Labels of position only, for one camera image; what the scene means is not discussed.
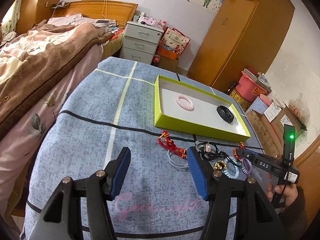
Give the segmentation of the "right hand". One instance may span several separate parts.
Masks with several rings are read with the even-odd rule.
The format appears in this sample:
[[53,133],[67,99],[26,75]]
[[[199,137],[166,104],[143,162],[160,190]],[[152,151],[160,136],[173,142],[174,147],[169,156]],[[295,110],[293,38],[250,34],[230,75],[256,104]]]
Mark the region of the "right hand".
[[266,190],[266,196],[267,196],[268,200],[272,200],[274,193],[278,193],[278,194],[282,193],[285,196],[285,201],[284,201],[284,206],[283,206],[283,210],[285,210],[298,197],[298,191],[297,191],[296,184],[273,186],[272,181],[271,181],[272,175],[268,174],[267,177],[270,180],[270,182],[267,185],[267,190]]

